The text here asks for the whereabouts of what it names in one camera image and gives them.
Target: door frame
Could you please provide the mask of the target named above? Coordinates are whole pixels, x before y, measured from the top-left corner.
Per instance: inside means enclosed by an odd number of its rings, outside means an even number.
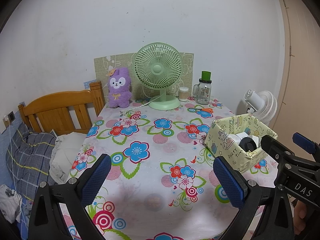
[[[279,0],[281,12],[282,12],[282,18],[284,23],[284,67],[283,67],[283,74],[282,74],[282,80],[281,80],[281,86],[279,95],[277,98],[278,108],[276,111],[275,116],[271,119],[269,123],[269,127],[273,129],[276,120],[279,116],[279,112],[281,110],[285,90],[287,88],[288,78],[289,78],[289,70],[290,70],[290,58],[291,58],[291,37],[290,37],[290,24],[289,24],[289,18],[287,13],[287,7],[285,5],[284,0]]]

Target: screw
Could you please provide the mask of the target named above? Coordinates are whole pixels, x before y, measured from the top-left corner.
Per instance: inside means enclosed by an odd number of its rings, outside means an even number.
[[[45,185],[47,185],[47,183],[45,181],[40,182],[40,187],[45,187]]]
[[[77,182],[77,178],[71,178],[68,180],[70,184],[75,184]]]
[[[257,183],[256,183],[253,179],[249,179],[249,180],[248,180],[248,184],[249,184],[251,187],[254,187],[255,185],[257,185]]]

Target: purple plush toy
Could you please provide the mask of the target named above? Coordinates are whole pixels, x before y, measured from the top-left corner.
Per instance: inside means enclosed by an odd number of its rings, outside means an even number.
[[[116,69],[113,75],[108,79],[109,88],[109,107],[126,108],[129,106],[131,92],[129,91],[131,78],[129,70],[126,67]]]

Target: gray plaid pillow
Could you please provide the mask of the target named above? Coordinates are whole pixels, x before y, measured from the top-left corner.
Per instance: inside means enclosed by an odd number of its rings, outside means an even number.
[[[11,140],[12,152],[11,145],[8,147],[6,164],[12,181],[14,179],[17,192],[29,200],[34,200],[41,181],[55,184],[49,175],[55,139],[52,133],[37,133],[22,123]]]

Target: patterned board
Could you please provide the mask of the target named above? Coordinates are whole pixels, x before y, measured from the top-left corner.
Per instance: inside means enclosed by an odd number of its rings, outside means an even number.
[[[193,53],[180,53],[183,60],[183,72],[180,80],[167,90],[169,95],[178,96],[179,87],[188,87],[189,91],[192,91],[192,69],[193,69]],[[131,92],[132,99],[139,99],[145,97],[141,89],[141,83],[135,77],[133,73],[133,62],[136,53],[119,54],[108,57],[100,57],[94,59],[94,69],[96,72],[96,78],[102,82],[103,93],[108,95],[108,87],[105,85],[108,81],[108,74],[115,68],[127,67],[132,78]],[[148,97],[153,97],[159,94],[159,91],[144,88],[144,92]]]

